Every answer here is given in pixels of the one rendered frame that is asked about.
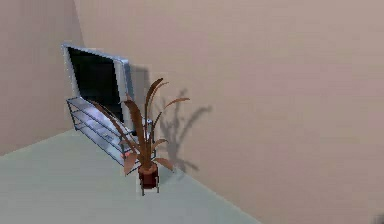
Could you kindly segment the silver framed television set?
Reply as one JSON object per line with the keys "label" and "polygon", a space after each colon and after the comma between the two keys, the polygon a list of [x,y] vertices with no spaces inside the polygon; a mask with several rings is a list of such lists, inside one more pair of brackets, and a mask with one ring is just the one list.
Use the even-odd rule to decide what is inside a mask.
{"label": "silver framed television set", "polygon": [[126,95],[134,97],[129,61],[70,43],[63,43],[61,48],[73,95],[98,102],[121,122],[130,123],[129,111],[122,105]]}

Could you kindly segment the grey glass television stand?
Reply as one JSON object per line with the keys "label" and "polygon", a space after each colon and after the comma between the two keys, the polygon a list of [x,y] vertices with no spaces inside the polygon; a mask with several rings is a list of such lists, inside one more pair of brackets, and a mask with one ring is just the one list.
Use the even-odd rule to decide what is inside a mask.
{"label": "grey glass television stand", "polygon": [[[113,126],[113,124],[108,120],[108,118],[99,112],[91,104],[91,102],[83,99],[82,97],[70,98],[67,99],[66,102],[70,108],[70,114],[73,120],[74,128],[76,130],[80,130],[105,153],[107,153],[110,157],[112,157],[115,161],[123,166],[124,162],[122,152],[129,154],[131,149],[127,145],[124,147],[119,145],[120,134]],[[127,127],[127,130],[133,135],[133,139],[136,140],[137,136],[133,125],[131,129]],[[154,158],[157,158],[156,149],[151,156],[151,159]],[[139,167],[140,163],[139,161],[136,161],[130,173],[133,170],[138,170]]]}

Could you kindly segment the brown house plant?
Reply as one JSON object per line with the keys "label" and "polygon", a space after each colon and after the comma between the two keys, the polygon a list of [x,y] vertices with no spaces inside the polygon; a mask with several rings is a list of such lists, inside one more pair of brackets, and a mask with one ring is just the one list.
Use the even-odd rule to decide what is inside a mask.
{"label": "brown house plant", "polygon": [[122,147],[127,145],[131,149],[131,152],[129,154],[122,152],[123,162],[124,162],[123,167],[124,167],[125,175],[130,173],[136,161],[139,161],[140,168],[142,169],[143,173],[145,172],[149,173],[153,171],[152,166],[155,162],[158,162],[159,164],[163,165],[169,170],[174,169],[173,164],[165,158],[151,159],[151,156],[154,153],[156,147],[166,142],[166,139],[164,138],[155,140],[154,130],[156,128],[156,125],[161,115],[169,106],[176,103],[189,101],[189,98],[188,97],[176,98],[170,101],[168,104],[164,106],[163,110],[157,115],[156,119],[150,122],[149,112],[151,110],[154,96],[157,93],[157,91],[164,85],[166,85],[166,82],[164,82],[162,78],[157,79],[151,84],[145,98],[144,113],[141,113],[141,110],[139,109],[137,104],[134,102],[134,100],[129,95],[126,95],[126,99],[123,101],[123,104],[129,110],[130,118],[133,123],[134,131],[136,132],[136,136],[137,136],[136,140],[133,139],[133,135],[127,130],[127,127],[124,124],[122,124],[120,121],[118,121],[117,118],[112,114],[110,110],[108,110],[105,106],[95,101],[91,101],[91,104],[99,112],[105,115],[108,118],[108,120],[113,124],[113,126],[117,129],[118,133],[120,134],[119,145]]}

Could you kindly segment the dark red plant pot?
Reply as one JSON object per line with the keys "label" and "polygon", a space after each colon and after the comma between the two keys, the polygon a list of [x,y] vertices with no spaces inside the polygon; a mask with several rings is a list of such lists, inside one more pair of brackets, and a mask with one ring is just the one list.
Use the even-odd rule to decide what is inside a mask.
{"label": "dark red plant pot", "polygon": [[142,195],[145,195],[145,191],[148,189],[156,189],[156,191],[159,191],[159,173],[156,163],[152,162],[148,169],[140,166],[138,168],[138,174]]}

